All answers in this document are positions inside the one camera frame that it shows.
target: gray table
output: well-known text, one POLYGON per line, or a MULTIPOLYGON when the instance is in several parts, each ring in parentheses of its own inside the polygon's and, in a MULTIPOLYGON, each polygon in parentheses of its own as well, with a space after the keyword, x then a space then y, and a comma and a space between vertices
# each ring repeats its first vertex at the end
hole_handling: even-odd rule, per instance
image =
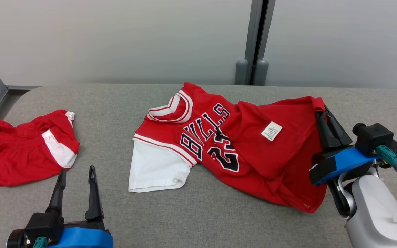
MULTIPOLYGON (((96 166, 105 225, 115 247, 350 247, 343 220, 327 194, 314 214, 281 207, 235 190, 202 165, 192 168, 181 189, 129 193, 135 130, 148 108, 165 105, 179 85, 76 84, 34 89, 12 108, 13 125, 56 109, 76 113, 81 146, 67 174, 65 221, 84 219, 88 206, 88 168, 96 166)), ((312 95, 326 105, 355 138, 357 122, 380 122, 397 140, 397 92, 375 89, 204 86, 232 102, 267 104, 312 95)), ((381 177, 397 199, 397 173, 381 177)), ((56 178, 0 188, 0 247, 13 229, 47 207, 56 178)))

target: white sleeve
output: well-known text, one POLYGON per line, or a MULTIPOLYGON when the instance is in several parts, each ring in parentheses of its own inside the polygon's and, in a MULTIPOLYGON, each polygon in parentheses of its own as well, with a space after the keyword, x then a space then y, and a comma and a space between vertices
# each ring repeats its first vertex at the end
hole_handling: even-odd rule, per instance
POLYGON ((160 146, 134 140, 129 192, 149 192, 182 187, 191 165, 160 146))

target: white side panel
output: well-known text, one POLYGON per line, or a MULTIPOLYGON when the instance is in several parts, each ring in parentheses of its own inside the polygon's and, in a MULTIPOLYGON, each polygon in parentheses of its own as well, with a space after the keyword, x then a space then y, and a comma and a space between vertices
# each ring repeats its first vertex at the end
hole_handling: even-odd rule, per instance
POLYGON ((397 88, 397 0, 277 0, 266 85, 397 88))
POLYGON ((0 77, 58 83, 233 84, 249 0, 0 0, 0 77))

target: teal connector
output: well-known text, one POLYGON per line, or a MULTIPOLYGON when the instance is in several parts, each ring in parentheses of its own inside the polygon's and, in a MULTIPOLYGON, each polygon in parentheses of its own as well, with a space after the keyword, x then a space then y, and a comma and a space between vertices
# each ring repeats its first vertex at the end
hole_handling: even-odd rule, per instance
POLYGON ((46 237, 38 237, 34 243, 33 248, 47 248, 49 242, 46 237))
POLYGON ((390 150, 387 146, 381 145, 376 148, 376 154, 382 160, 391 165, 397 171, 397 154, 390 150))

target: blue gripper cover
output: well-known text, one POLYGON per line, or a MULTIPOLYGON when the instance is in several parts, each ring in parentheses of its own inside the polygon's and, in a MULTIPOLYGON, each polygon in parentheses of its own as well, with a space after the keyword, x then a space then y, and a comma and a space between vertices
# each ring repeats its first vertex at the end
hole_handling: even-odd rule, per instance
POLYGON ((360 153, 355 147, 345 149, 332 157, 329 157, 328 159, 330 160, 331 158, 334 158, 334 162, 336 165, 336 170, 331 171, 328 173, 323 179, 319 180, 318 182, 315 183, 315 185, 320 185, 336 176, 340 176, 342 173, 351 171, 354 168, 360 167, 361 165, 373 161, 377 159, 378 157, 366 157, 362 153, 360 153))
POLYGON ((113 248, 113 237, 98 229, 71 227, 63 230, 59 244, 49 248, 113 248))

